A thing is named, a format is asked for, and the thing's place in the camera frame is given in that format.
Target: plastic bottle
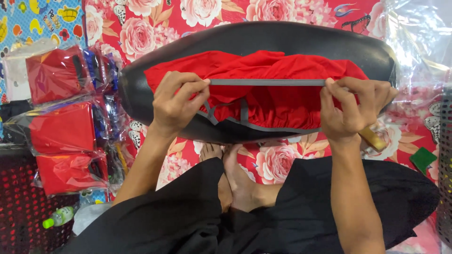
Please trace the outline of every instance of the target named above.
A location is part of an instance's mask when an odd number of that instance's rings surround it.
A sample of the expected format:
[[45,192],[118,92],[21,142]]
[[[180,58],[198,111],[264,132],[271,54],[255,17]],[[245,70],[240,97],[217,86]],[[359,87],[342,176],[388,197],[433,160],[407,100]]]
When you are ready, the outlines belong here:
[[73,207],[63,207],[58,209],[50,218],[46,219],[42,222],[42,226],[47,229],[53,226],[61,226],[66,222],[72,220],[74,217],[75,211]]

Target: hand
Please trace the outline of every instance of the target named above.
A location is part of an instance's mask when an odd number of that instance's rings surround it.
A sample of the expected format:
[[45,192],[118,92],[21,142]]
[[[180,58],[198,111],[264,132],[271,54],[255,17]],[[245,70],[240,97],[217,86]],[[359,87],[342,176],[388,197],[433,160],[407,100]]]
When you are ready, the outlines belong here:
[[[358,94],[359,105],[355,95],[344,88]],[[374,124],[383,107],[397,94],[398,91],[392,88],[389,82],[351,77],[336,82],[331,78],[327,79],[320,92],[322,131],[330,143],[357,142],[359,145],[361,138],[358,132]],[[333,97],[341,103],[342,110],[334,107]]]
[[202,80],[195,73],[168,71],[154,94],[152,131],[161,137],[176,137],[209,98],[209,84],[210,80]]

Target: red fabric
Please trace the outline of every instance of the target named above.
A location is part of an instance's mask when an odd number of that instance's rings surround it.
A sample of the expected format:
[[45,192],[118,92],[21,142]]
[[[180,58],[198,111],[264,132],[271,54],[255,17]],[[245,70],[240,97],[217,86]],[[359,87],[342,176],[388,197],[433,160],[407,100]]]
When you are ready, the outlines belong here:
[[95,151],[92,104],[80,102],[35,116],[30,138],[40,154]]
[[[283,52],[257,51],[236,56],[209,51],[151,67],[144,73],[155,92],[168,71],[194,72],[202,79],[341,79],[346,76],[366,80],[363,71],[349,60],[329,60],[322,56],[291,55]],[[211,86],[210,107],[221,103],[214,116],[240,120],[240,102],[249,106],[249,122],[261,127],[313,129],[320,127],[320,89],[316,86]]]
[[[96,159],[104,176],[103,181],[89,170],[93,159]],[[107,161],[103,151],[92,154],[40,155],[36,156],[36,163],[46,195],[107,187]]]
[[83,53],[78,46],[27,58],[25,63],[32,103],[62,100],[94,91],[83,62]]

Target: foot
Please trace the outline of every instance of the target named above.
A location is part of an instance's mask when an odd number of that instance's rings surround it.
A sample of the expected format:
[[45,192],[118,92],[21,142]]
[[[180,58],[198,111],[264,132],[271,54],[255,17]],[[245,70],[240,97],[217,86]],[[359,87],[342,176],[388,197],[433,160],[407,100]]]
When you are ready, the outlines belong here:
[[232,191],[231,207],[249,212],[262,204],[256,198],[259,184],[253,182],[237,162],[237,152],[242,145],[227,146],[223,156],[226,177]]
[[[221,159],[222,156],[223,151],[219,145],[207,143],[202,146],[199,162],[215,157]],[[227,212],[232,203],[232,191],[225,174],[218,181],[218,199],[220,200],[222,212]]]
[[202,146],[201,152],[199,153],[199,162],[215,157],[221,159],[222,156],[223,151],[221,150],[221,147],[219,145],[206,143]]

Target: black pants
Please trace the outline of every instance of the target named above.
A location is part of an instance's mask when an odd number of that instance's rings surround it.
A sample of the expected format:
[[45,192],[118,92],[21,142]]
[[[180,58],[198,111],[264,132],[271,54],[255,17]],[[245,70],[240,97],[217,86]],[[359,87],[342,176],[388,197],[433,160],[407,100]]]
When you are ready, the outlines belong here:
[[[415,236],[412,229],[438,204],[438,188],[397,163],[363,164],[386,248]],[[63,253],[340,254],[330,204],[331,166],[331,157],[296,159],[274,207],[221,214],[223,163],[209,159],[157,192],[112,207]]]

